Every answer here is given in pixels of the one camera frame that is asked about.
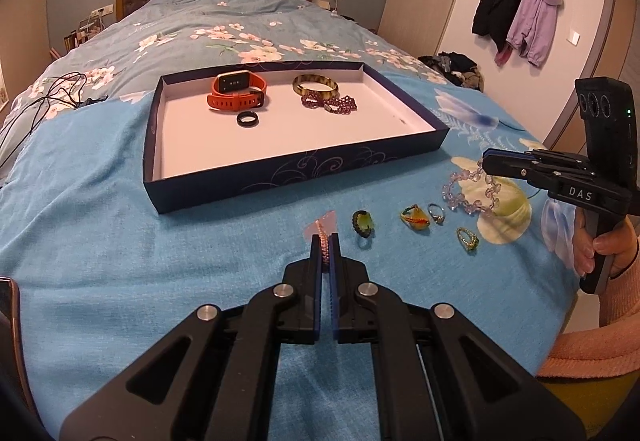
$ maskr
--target watch face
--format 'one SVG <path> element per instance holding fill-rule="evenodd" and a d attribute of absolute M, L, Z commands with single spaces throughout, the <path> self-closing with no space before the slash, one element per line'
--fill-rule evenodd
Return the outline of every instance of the watch face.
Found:
<path fill-rule="evenodd" d="M 226 72 L 218 77 L 218 91 L 220 94 L 247 90 L 250 83 L 249 71 Z"/>

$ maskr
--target blue bed sheet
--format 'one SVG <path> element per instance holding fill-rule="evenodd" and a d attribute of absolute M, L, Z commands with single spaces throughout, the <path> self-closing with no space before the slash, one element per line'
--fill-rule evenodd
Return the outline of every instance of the blue bed sheet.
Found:
<path fill-rule="evenodd" d="M 158 215 L 142 184 L 142 151 L 159 76 L 285 59 L 378 68 L 450 126 L 442 149 L 335 176 L 303 172 L 303 183 Z M 540 146 L 480 92 L 448 84 L 372 33 L 299 0 L 153 0 L 50 66 L 18 98 L 14 116 L 53 77 L 76 70 L 89 76 L 82 98 L 108 100 L 35 107 L 47 118 L 0 190 L 1 274 L 21 289 L 26 366 L 52 435 L 197 306 L 237 306 L 280 281 L 289 262 L 308 255 L 303 228 L 332 209 L 343 254 L 363 261 L 372 280 L 416 305 L 448 301 L 528 371 L 542 364 L 577 289 L 562 265 L 570 262 L 572 209 L 500 180 L 494 214 L 447 210 L 444 225 L 428 233 L 398 216 L 411 204 L 444 206 L 450 174 L 475 169 L 487 147 Z M 461 188 L 471 201 L 486 200 L 484 180 Z M 376 224 L 369 247 L 351 229 L 361 208 Z M 460 226 L 479 235 L 472 255 L 457 240 Z M 369 348 L 332 342 L 328 316 L 325 299 L 314 347 L 282 348 L 270 439 L 379 437 Z"/>

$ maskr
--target lavender hooded jacket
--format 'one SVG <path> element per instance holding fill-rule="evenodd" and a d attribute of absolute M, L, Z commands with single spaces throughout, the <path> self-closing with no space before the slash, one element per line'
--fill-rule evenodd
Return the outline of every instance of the lavender hooded jacket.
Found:
<path fill-rule="evenodd" d="M 522 0 L 511 24 L 507 43 L 536 67 L 546 60 L 556 34 L 562 0 Z"/>

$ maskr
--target smartwatch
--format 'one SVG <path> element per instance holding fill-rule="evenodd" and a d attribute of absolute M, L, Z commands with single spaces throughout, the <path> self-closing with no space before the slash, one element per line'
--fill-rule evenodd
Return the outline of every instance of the smartwatch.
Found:
<path fill-rule="evenodd" d="M 225 72 L 215 77 L 207 104 L 217 110 L 249 110 L 264 105 L 267 82 L 251 71 Z"/>

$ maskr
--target metal screw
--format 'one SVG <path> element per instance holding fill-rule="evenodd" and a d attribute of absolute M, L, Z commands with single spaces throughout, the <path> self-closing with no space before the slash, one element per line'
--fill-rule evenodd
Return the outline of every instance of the metal screw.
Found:
<path fill-rule="evenodd" d="M 196 315 L 203 322 L 208 322 L 218 316 L 218 310 L 211 304 L 206 304 L 198 308 Z"/>
<path fill-rule="evenodd" d="M 444 320 L 451 318 L 455 314 L 453 307 L 451 307 L 449 304 L 438 304 L 436 305 L 436 309 L 434 309 L 433 312 L 436 313 L 436 316 L 438 318 L 442 318 Z"/>
<path fill-rule="evenodd" d="M 293 294 L 293 286 L 289 284 L 278 284 L 273 288 L 273 294 L 278 298 L 286 298 Z"/>
<path fill-rule="evenodd" d="M 373 296 L 378 292 L 378 286 L 373 282 L 363 282 L 358 286 L 358 293 L 362 296 Z"/>

